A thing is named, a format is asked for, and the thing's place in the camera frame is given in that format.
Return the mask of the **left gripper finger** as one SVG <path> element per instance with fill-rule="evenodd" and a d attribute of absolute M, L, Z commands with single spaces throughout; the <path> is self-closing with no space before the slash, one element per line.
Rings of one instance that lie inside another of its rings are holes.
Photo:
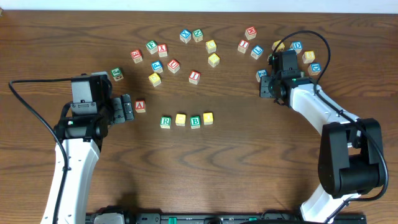
<path fill-rule="evenodd" d="M 124 117 L 126 121 L 132 121 L 134 119 L 134 113 L 132 108 L 131 97 L 129 94 L 121 95 L 121 101 L 123 104 Z"/>
<path fill-rule="evenodd" d="M 113 109 L 114 109 L 113 123 L 114 124 L 124 123 L 126 121 L 126 119 L 124 116 L 124 110 L 123 110 L 121 99 L 113 98 L 112 104 L 113 104 Z"/>

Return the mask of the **yellow block O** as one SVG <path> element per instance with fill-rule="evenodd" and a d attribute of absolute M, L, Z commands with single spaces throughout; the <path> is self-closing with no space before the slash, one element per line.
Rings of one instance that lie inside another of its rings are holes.
<path fill-rule="evenodd" d="M 204 125 L 213 124 L 213 122 L 214 122 L 213 113 L 212 112 L 204 113 L 203 114 L 203 122 L 204 122 Z"/>
<path fill-rule="evenodd" d="M 186 115 L 177 113 L 175 117 L 175 124 L 177 126 L 185 126 L 185 123 L 186 123 Z"/>

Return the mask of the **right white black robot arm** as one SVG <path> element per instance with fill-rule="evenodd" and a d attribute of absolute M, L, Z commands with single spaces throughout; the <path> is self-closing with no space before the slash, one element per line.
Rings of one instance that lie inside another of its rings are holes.
<path fill-rule="evenodd" d="M 299 69 L 295 51 L 270 54 L 268 62 L 272 71 L 261 77 L 260 96 L 300 113 L 321 136 L 320 184 L 301 205 L 302 220 L 331 223 L 350 202 L 366 201 L 365 195 L 376 187 L 382 190 L 372 200 L 382 197 L 388 171 L 380 124 L 358 118 L 328 97 Z"/>

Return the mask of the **green R block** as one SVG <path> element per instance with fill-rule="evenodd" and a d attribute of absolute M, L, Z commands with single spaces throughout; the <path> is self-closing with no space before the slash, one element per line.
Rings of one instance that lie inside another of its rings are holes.
<path fill-rule="evenodd" d="M 162 116 L 160 120 L 160 127 L 163 129 L 170 129 L 171 127 L 171 117 Z"/>

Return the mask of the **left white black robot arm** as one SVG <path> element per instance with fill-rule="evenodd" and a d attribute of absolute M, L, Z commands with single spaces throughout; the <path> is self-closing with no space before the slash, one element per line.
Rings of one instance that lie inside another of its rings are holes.
<path fill-rule="evenodd" d="M 54 127 L 55 171 L 42 223 L 84 223 L 90 183 L 103 139 L 134 119 L 128 94 L 112 96 L 107 72 L 72 78 L 72 98 Z"/>

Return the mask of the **green B block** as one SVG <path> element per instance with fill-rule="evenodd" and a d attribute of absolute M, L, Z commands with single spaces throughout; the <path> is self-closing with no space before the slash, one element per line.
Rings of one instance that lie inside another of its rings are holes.
<path fill-rule="evenodd" d="M 201 121 L 199 116 L 192 116 L 190 118 L 190 126 L 192 129 L 197 129 L 201 127 Z"/>

